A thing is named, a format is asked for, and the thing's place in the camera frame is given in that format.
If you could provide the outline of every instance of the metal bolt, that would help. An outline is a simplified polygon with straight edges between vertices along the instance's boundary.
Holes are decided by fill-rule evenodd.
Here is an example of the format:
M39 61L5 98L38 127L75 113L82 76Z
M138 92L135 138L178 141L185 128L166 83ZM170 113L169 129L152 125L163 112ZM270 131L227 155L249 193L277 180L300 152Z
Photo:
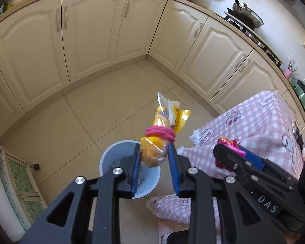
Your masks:
M188 169L188 172L189 172L190 174L196 174L196 173L198 173L198 169L195 168L195 167L190 167L190 168Z
M251 175L251 179L256 181L256 182L258 181L258 178L255 175Z
M85 178L82 176L79 176L74 181L76 182L76 184L83 184L85 182Z
M226 177L226 182L228 183L234 183L236 181L236 179L232 176L227 176Z
M122 172L123 172L123 170L119 167L116 167L116 168L113 169L113 173L115 175L121 174Z

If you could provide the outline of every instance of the countertop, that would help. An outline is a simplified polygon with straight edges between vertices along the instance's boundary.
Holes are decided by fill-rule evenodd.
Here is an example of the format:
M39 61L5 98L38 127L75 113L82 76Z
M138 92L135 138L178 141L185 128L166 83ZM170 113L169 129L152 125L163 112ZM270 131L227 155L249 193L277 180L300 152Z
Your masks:
M33 3L36 2L38 0L22 0L20 2L18 2L17 4L15 4L12 8L8 9L6 12L4 12L2 15L0 15L0 22L2 20L4 20L6 17L8 17L9 15L11 15L12 13L14 13L15 11ZM183 4L186 4L192 8L195 8L207 15L209 15L210 17L218 20L219 22L221 22L222 24L224 24L225 26L227 26L228 28L230 28L232 31L234 31L235 33L237 33L241 38L243 38L247 43L249 43L259 54L262 55L262 57L267 60L267 62L271 65L271 67L275 70L275 72L278 74L278 76L282 79L282 81L284 82L284 84L286 85L286 87L288 88L288 91L291 93L291 95L293 96L294 101L296 102L299 111L301 112L303 119L305 121L305 112L303 107L301 106L301 103L299 101L299 99L297 98L291 84L287 81L287 79L284 77L283 73L281 72L281 70L272 62L272 60L265 54L265 52L260 49L250 38L248 38L246 35L244 35L240 30L238 30L237 28L235 28L234 26L232 26L230 23L228 23L225 19L223 19L222 17L220 17L219 15L217 15L215 12L206 9L204 7L201 7L197 4L194 4L192 2L186 1L186 0L175 0L178 2L181 2Z

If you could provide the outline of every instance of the transparent plastic wrapper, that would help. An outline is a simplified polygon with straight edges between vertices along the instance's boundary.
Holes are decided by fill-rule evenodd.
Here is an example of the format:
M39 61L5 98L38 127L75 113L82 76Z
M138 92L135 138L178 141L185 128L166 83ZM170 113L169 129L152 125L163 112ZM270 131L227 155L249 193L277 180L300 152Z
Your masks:
M155 105L155 119L153 126L163 126L178 133L185 125L191 111L179 111L180 103L166 99L161 93L157 93ZM160 166L167 156L169 140L160 135L149 135L141 138L140 154L141 164L153 168Z

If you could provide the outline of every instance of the pink hair tie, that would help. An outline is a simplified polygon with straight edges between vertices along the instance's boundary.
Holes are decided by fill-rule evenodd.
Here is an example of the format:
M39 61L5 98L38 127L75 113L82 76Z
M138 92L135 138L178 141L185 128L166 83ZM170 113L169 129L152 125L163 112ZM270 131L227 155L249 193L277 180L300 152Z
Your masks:
M145 130L145 136L157 136L162 139L168 140L169 142L175 142L176 133L174 130L161 126L161 125L153 125Z

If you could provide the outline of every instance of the blue trash can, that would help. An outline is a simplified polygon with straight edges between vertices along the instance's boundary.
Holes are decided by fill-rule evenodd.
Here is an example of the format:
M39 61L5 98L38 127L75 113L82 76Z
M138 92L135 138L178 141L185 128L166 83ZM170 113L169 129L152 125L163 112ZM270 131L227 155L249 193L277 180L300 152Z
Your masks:
M103 153L99 162L99 174L103 174L111 169L113 164L118 165L120 159L131 156L136 144L134 140L123 140L110 145ZM140 198L150 193L156 186L160 178L160 166L157 168L147 168L140 166L138 189L133 197Z

